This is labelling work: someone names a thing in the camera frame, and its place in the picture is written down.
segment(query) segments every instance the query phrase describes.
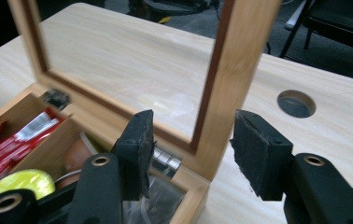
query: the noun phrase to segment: table surface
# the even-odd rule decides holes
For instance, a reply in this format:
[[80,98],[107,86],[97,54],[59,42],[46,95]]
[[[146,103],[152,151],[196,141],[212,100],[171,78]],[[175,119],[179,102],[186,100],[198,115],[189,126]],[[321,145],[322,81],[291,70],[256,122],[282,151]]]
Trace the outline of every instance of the table surface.
[[[97,21],[105,21],[110,15],[113,19],[120,19],[127,24],[128,32],[125,32],[122,26],[119,27],[121,37],[138,36],[142,33],[140,28],[145,25],[153,28],[151,32],[156,32],[155,36],[160,38],[159,41],[168,39],[174,46],[187,50],[200,49],[201,53],[204,52],[203,57],[209,60],[209,55],[205,56],[205,53],[211,51],[213,44],[211,39],[147,21],[132,24],[126,16],[111,11],[97,12],[95,16]],[[56,17],[44,21],[42,23],[44,29],[47,25],[57,27],[56,18],[63,18],[63,23],[74,23],[67,19],[68,13],[91,15],[92,18],[93,12],[91,7],[74,5]],[[93,30],[86,29],[85,35],[98,42],[108,41],[95,39],[97,35],[91,32]],[[118,45],[131,46],[122,41]],[[140,51],[149,55],[146,50]],[[172,52],[168,54],[170,58],[175,57]],[[148,70],[153,70],[157,68],[156,66],[159,65],[149,63],[147,67]],[[190,69],[197,69],[198,73],[202,73],[206,67],[207,65],[202,65]],[[124,69],[135,71],[137,68],[130,65],[130,68]],[[146,71],[142,66],[139,69],[143,73]],[[17,37],[0,48],[0,106],[34,82],[22,39]],[[280,92],[286,90],[308,94],[316,104],[315,114],[307,119],[296,119],[281,111],[276,98]],[[293,154],[308,152],[330,160],[353,187],[353,79],[263,54],[243,108],[260,114],[283,133],[294,144]],[[198,223],[286,223],[286,219],[282,202],[265,203],[252,192],[247,179],[240,173],[233,160],[233,149],[228,146],[219,171],[211,184],[205,210]]]

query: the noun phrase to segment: yellow tape roll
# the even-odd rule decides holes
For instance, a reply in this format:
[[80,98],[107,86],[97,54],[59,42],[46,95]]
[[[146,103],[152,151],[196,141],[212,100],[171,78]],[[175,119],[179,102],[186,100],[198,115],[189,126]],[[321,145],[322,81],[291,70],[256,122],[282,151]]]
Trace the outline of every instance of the yellow tape roll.
[[41,170],[22,170],[0,180],[0,193],[11,189],[30,189],[37,200],[51,194],[55,190],[50,175]]

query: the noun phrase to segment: chair leg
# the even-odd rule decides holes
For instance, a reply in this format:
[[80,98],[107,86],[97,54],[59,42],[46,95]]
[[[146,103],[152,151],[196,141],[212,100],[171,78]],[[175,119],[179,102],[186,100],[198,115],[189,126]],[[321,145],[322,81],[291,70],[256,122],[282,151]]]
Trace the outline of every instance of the chair leg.
[[308,45],[310,44],[311,34],[313,34],[313,29],[308,28],[307,36],[305,37],[304,49],[308,49]]
[[293,29],[290,32],[290,35],[288,36],[287,42],[285,43],[284,48],[282,49],[281,54],[279,55],[280,58],[284,58],[286,56],[287,51],[290,47],[290,44],[292,43],[293,38],[296,36],[296,33],[298,32],[298,29],[303,22],[307,9],[311,6],[311,2],[312,0],[305,1],[304,7],[302,9],[302,13],[299,15],[299,18],[296,21],[295,25],[293,26]]

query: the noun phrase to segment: black chair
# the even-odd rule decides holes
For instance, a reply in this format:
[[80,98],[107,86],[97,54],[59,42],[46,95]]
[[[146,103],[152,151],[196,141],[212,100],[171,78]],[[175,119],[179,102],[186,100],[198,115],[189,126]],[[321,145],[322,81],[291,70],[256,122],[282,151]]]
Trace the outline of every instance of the black chair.
[[305,49],[308,49],[312,33],[353,48],[353,0],[306,0],[302,13],[281,51],[280,58],[289,58],[301,63],[287,52],[302,24],[308,29]]

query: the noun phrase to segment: wooden frame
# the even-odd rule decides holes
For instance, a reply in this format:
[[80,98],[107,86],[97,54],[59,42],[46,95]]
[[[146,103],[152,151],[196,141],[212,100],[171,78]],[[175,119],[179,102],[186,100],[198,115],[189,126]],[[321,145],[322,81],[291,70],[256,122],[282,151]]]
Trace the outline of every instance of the wooden frame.
[[[135,111],[50,69],[35,1],[9,0],[9,4],[36,79],[46,86],[67,90],[74,99],[97,106],[95,111],[101,111],[100,118],[108,110],[106,113],[111,114],[113,123],[123,127]],[[234,111],[246,98],[279,5],[278,0],[225,1],[191,142],[155,123],[158,141],[181,154],[184,166],[209,181],[218,170],[233,126]]]

